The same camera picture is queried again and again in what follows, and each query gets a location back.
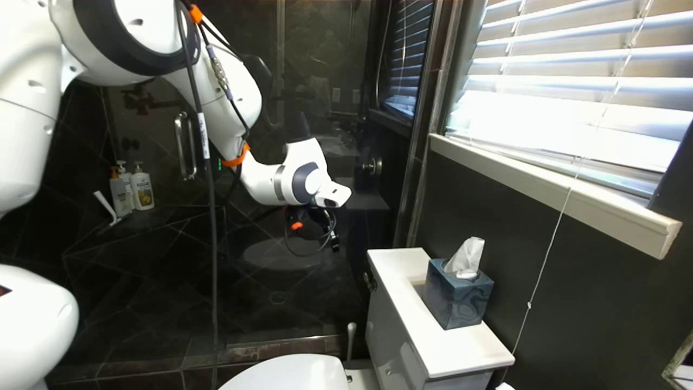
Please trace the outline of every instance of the gray wall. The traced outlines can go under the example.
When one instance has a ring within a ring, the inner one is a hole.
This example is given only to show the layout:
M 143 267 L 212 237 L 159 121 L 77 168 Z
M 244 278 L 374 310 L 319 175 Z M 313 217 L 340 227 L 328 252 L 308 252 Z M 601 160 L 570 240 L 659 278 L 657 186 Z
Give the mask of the gray wall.
M 662 263 L 560 221 L 518 364 L 507 373 L 512 387 L 671 388 L 662 370 L 693 327 L 691 156 L 688 136 L 653 201 L 683 223 Z M 437 155 L 426 170 L 417 243 L 448 259 L 466 237 L 487 240 L 480 270 L 496 289 L 484 322 L 510 350 L 559 213 Z

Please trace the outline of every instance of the black cable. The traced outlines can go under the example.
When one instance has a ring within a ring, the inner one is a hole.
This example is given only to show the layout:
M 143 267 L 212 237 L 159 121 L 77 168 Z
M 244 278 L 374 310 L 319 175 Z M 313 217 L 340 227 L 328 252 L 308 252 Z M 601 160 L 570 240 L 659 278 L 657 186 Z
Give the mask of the black cable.
M 183 37 L 183 28 L 179 23 L 179 14 L 183 14 L 187 18 L 187 14 L 179 7 L 177 0 L 172 0 L 172 10 L 175 10 L 175 23 L 177 23 L 177 36 L 179 36 L 179 43 L 185 56 L 185 74 L 187 74 L 187 83 L 191 83 L 191 91 L 193 91 L 193 104 L 194 104 L 194 119 L 196 119 L 196 129 L 201 130 L 201 103 L 198 103 L 198 91 L 196 91 L 196 81 L 194 81 L 194 72 L 193 72 L 193 51 L 185 49 L 185 37 Z M 218 367 L 218 243 L 217 243 L 217 200 L 213 200 L 213 170 L 212 170 L 212 160 L 209 156 L 206 158 L 206 171 L 208 171 L 208 206 L 209 206 L 209 235 L 212 235 L 212 243 L 209 243 L 209 252 L 212 252 L 212 390 L 217 390 L 217 367 Z

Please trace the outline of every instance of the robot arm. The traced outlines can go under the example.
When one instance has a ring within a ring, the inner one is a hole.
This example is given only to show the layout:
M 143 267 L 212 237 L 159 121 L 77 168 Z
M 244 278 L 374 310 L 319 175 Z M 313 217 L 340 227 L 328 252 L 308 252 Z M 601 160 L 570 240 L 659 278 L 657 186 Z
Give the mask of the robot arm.
M 2 18 L 0 26 L 5 37 L 21 37 L 0 51 L 0 217 L 37 194 L 61 93 L 74 79 L 121 88 L 159 77 L 193 106 L 198 103 L 201 130 L 223 158 L 244 155 L 241 136 L 262 98 L 201 16 L 193 25 L 175 0 L 0 3 L 24 16 Z M 280 166 L 262 166 L 246 152 L 240 179 L 265 206 L 340 208 L 350 195 L 330 182 L 313 136 L 288 144 Z

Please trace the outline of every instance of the soap bottle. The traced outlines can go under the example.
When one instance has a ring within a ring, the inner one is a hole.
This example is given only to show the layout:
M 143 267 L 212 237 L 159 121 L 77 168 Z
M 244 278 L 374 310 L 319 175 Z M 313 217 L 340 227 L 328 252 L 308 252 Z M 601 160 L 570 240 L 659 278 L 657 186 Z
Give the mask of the soap bottle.
M 127 171 L 126 160 L 116 160 L 116 174 L 122 181 L 127 206 L 129 206 L 129 210 L 133 210 L 135 200 L 133 200 L 133 188 L 132 188 L 132 174 Z
M 133 208 L 152 210 L 154 208 L 152 179 L 146 171 L 143 171 L 140 162 L 133 166 L 132 188 L 133 188 Z
M 129 205 L 127 194 L 126 194 L 126 182 L 118 175 L 116 168 L 109 170 L 109 198 L 113 198 L 114 214 L 118 219 L 122 219 L 122 217 L 127 217 L 132 213 L 132 205 Z

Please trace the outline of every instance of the window blinds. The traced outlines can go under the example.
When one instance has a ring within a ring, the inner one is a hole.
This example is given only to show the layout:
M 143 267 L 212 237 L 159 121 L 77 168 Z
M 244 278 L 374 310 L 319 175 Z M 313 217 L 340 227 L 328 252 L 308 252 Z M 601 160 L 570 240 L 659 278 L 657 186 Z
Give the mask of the window blinds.
M 693 113 L 691 0 L 488 0 L 448 134 L 652 198 Z
M 432 0 L 397 0 L 389 36 L 386 106 L 414 118 Z

